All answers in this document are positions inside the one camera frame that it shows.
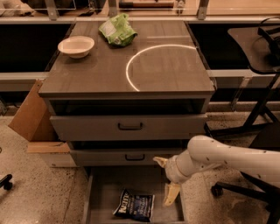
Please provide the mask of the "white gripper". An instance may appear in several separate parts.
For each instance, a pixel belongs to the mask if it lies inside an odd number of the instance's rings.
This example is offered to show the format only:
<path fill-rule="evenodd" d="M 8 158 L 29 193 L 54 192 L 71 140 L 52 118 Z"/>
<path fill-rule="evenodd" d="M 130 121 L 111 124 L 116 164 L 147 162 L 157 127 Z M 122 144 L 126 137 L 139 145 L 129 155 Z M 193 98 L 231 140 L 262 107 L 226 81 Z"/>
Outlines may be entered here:
<path fill-rule="evenodd" d="M 184 175 L 178 168 L 177 156 L 169 159 L 164 157 L 154 157 L 153 160 L 165 170 L 166 177 L 171 181 L 164 186 L 164 205 L 171 206 L 180 193 L 180 185 L 184 184 L 190 177 Z"/>

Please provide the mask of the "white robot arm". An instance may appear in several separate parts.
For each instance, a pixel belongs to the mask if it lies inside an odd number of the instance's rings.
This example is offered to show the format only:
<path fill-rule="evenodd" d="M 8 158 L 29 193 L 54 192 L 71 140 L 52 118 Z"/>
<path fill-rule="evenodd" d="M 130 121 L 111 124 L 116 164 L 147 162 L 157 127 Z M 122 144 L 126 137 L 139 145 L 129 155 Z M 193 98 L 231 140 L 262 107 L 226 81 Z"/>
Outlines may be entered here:
<path fill-rule="evenodd" d="M 226 165 L 239 172 L 264 182 L 272 187 L 264 198 L 273 205 L 280 185 L 280 152 L 226 145 L 208 136 L 195 136 L 187 148 L 170 158 L 154 157 L 153 160 L 164 168 L 170 180 L 165 185 L 164 205 L 170 206 L 177 198 L 180 187 L 193 174 L 205 172 L 220 165 Z"/>

